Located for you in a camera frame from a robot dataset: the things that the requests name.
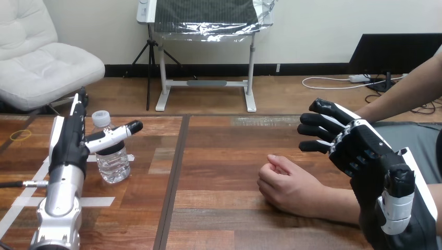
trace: plastic bottle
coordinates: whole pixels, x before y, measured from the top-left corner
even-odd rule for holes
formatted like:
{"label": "plastic bottle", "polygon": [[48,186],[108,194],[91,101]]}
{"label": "plastic bottle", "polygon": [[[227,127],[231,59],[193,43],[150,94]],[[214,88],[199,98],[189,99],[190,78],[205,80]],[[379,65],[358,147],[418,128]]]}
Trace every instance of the plastic bottle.
{"label": "plastic bottle", "polygon": [[[95,128],[92,133],[115,128],[109,112],[101,110],[92,114]],[[95,153],[98,168],[103,179],[108,183],[117,183],[129,176],[130,166],[124,141]]]}

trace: white cable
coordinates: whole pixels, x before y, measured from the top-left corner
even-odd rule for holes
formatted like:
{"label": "white cable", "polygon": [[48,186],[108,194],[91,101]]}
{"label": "white cable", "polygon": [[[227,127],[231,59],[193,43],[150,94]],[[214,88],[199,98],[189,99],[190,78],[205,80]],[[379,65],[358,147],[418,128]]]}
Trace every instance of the white cable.
{"label": "white cable", "polygon": [[[402,79],[402,78],[404,78],[404,76],[392,78],[392,80],[398,80],[398,79]],[[355,88],[364,87],[367,85],[374,85],[374,84],[385,82],[385,80],[384,80],[384,81],[380,81],[380,82],[361,84],[361,85],[351,86],[351,87],[341,87],[341,88],[340,87],[327,87],[326,88],[326,87],[312,87],[312,86],[306,85],[304,82],[309,79],[324,79],[324,80],[333,80],[333,81],[350,81],[350,79],[335,79],[335,78],[327,78],[327,77],[309,77],[309,78],[305,78],[304,80],[302,80],[302,85],[308,87],[309,89],[315,89],[315,90],[347,90],[347,89],[355,89]]]}

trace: white bottle cap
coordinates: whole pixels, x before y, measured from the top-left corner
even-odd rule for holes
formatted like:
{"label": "white bottle cap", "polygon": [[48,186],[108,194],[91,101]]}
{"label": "white bottle cap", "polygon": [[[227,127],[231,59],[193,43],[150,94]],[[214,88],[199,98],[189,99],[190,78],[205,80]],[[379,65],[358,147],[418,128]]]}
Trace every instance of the white bottle cap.
{"label": "white bottle cap", "polygon": [[92,121],[96,127],[105,127],[111,122],[111,115],[105,110],[100,110],[92,114]]}

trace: robotic arm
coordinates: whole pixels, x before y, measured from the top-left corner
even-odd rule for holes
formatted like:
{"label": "robotic arm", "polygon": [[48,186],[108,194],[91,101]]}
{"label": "robotic arm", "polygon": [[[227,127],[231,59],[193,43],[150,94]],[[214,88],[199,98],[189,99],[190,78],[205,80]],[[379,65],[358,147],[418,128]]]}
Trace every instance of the robotic arm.
{"label": "robotic arm", "polygon": [[82,88],[74,97],[70,115],[54,119],[49,148],[50,179],[46,197],[37,207],[40,226],[32,238],[31,250],[80,249],[80,197],[88,155],[113,146],[143,128],[140,121],[133,121],[85,136],[87,103]]}
{"label": "robotic arm", "polygon": [[436,249],[437,209],[408,148],[394,152],[366,121],[338,104],[317,99],[298,132],[322,140],[299,145],[328,153],[348,175],[361,207],[359,222],[375,249]]}

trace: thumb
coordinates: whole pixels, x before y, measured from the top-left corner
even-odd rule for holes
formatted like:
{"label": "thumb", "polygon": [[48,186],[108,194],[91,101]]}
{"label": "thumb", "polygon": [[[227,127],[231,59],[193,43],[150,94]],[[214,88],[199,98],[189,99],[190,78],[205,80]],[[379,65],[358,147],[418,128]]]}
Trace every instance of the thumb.
{"label": "thumb", "polygon": [[280,167],[288,175],[292,175],[299,169],[298,165],[294,164],[284,156],[268,155],[267,159],[271,164]]}

